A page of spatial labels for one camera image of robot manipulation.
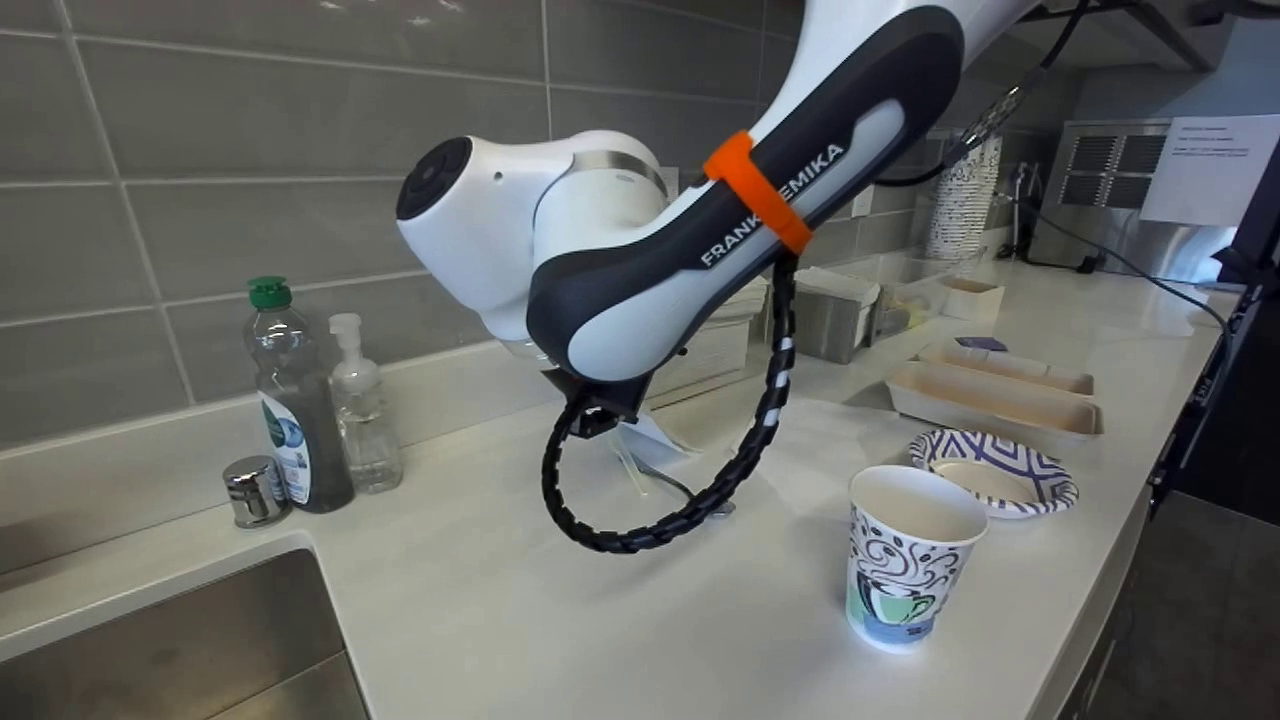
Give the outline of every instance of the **green bottle cap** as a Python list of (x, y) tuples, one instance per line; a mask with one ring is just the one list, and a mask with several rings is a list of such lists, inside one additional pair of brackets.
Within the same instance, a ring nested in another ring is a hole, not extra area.
[(275, 311), (290, 304), (286, 280), (282, 276), (257, 276), (247, 280), (247, 304), (257, 311)]

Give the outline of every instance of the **patterned bowl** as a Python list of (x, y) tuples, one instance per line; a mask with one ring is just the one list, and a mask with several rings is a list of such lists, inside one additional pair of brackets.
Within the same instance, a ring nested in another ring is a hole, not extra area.
[(908, 466), (968, 489), (990, 522), (1031, 522), (1078, 502), (1055, 456), (987, 433), (937, 427), (910, 443)]

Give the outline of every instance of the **bottle label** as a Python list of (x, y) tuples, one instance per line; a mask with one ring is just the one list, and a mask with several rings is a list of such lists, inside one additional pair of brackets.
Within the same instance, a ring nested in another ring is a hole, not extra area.
[(301, 421), (282, 406), (275, 406), (269, 392), (258, 392), (258, 402), (262, 402), (262, 421), (269, 421), (269, 433), (271, 433), (271, 456), (275, 456), (275, 470), (278, 470), (282, 495), (290, 505), (306, 505), (311, 502), (306, 438), (304, 438)]

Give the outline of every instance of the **orange band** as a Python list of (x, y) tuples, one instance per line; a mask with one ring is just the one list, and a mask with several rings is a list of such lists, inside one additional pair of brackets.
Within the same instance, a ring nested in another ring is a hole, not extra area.
[(713, 182), (723, 182), (738, 205), (747, 205), (751, 215), (759, 215), (772, 238), (800, 258), (812, 227), (804, 215), (768, 186), (768, 175), (751, 160), (751, 135), (730, 133), (708, 160), (704, 174)]

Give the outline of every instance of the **plastic bottle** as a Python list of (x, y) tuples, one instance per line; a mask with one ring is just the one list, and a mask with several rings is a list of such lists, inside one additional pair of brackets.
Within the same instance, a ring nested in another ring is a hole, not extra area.
[(257, 360), (257, 392), (282, 495), (304, 511), (342, 508), (354, 489), (323, 384), (323, 346), (315, 327), (290, 311), (282, 276), (250, 280), (247, 304), (245, 346)]
[(378, 367), (358, 351), (358, 315), (329, 315), (340, 360), (329, 374), (329, 392), (335, 406), (335, 427), (342, 438), (346, 474), (358, 491), (384, 491), (403, 480), (403, 456), (384, 406)]

